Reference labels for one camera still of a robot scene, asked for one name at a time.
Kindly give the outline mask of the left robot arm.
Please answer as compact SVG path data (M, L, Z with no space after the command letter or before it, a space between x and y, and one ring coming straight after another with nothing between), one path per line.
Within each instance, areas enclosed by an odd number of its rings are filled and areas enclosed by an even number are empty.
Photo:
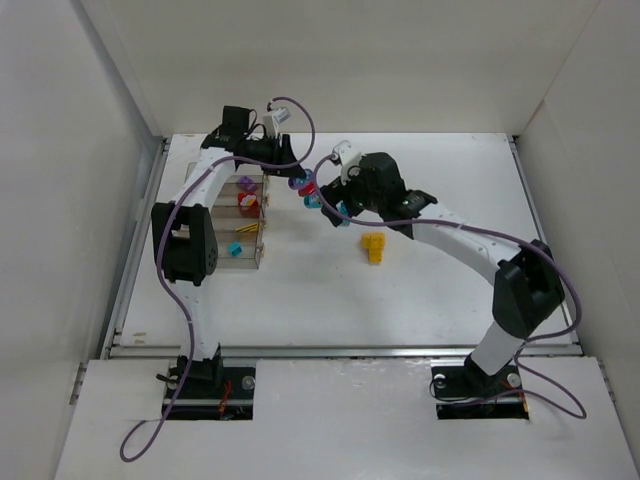
M167 378L184 398L218 398L231 383L205 297L219 259L211 217L215 201L246 163L269 175L305 176L289 135L280 132L289 110L268 107L257 123L251 116L247 108L224 107L221 124L202 141L199 159L185 184L170 201L155 203L151 212L157 275L185 318L185 341Z

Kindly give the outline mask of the yellow lego plate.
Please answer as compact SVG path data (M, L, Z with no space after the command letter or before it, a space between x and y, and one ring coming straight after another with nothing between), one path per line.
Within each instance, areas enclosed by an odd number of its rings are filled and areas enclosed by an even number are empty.
M251 223L251 224L247 224L242 227L236 228L235 232L238 234L257 233L259 231L259 228L260 228L259 223Z

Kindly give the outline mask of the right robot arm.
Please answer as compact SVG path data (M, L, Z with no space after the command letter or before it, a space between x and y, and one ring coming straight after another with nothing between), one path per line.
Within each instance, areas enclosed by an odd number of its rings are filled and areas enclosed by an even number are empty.
M340 174L318 191L322 214L338 226L363 212L375 213L379 226L444 252L489 283L492 323L457 371L467 396L488 393L516 352L565 300L548 246L469 225L436 197L407 188L389 154L349 148L342 143L327 158Z

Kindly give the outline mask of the red round lego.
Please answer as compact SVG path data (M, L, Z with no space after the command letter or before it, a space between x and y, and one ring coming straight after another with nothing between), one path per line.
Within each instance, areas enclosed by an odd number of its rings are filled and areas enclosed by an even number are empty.
M239 193L237 195L237 205L242 217L259 218L261 215L259 198L253 193Z

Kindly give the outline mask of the yellow lego figure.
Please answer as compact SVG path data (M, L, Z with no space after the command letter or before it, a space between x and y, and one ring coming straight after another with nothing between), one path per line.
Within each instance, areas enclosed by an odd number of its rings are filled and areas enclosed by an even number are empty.
M371 265L382 263L385 245L386 236L383 232L367 232L361 235L361 247L366 251Z

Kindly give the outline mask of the teal lego brick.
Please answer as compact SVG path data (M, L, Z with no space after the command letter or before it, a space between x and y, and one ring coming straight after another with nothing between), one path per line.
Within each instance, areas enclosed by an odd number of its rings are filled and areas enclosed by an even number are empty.
M228 253L233 258L238 257L243 253L243 247L239 242L232 242L228 246Z

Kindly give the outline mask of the purple flower lego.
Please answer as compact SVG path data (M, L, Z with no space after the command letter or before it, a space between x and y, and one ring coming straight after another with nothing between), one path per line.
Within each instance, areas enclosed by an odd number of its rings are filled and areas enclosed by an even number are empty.
M310 169L305 169L303 177L291 177L288 179L288 187L295 191L302 190L312 183L312 175L313 173Z

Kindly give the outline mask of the purple lego block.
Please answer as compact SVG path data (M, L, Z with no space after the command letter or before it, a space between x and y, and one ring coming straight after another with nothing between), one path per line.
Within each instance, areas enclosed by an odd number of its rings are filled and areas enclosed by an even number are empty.
M244 193L255 193L258 190L258 184L248 176L241 176L236 181L236 186Z

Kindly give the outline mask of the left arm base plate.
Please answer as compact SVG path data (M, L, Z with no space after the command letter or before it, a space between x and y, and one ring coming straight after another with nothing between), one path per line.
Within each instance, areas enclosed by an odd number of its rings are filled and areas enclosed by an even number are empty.
M249 421L254 414L256 369L224 366L215 374L189 372L168 420Z

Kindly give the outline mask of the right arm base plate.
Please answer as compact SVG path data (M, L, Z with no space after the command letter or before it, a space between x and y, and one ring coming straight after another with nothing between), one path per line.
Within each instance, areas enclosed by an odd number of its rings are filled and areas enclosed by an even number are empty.
M528 420L519 370L506 365L496 375L465 365L431 367L429 393L439 420Z

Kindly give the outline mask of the teal base lego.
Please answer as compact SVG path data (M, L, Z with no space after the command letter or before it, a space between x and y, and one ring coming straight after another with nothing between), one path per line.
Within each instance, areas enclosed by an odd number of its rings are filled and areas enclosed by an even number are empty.
M337 210L342 215L342 220L341 220L341 223L339 224L339 226L340 227L349 226L350 225L349 212L348 212L348 209L347 209L346 205L343 202L339 202L337 204Z

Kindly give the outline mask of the red arch lego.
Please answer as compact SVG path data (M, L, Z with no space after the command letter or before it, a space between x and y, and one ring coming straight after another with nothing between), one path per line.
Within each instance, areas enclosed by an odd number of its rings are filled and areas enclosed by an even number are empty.
M315 191L316 191L315 185L313 183L308 183L306 186L304 186L298 191L298 196L299 197L310 196L310 195L313 195Z

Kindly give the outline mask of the teal frog lego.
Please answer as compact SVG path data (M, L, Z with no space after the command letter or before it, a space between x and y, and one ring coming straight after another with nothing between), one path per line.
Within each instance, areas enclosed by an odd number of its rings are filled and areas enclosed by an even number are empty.
M322 202L317 195L308 195L303 198L303 204L308 209L320 209Z

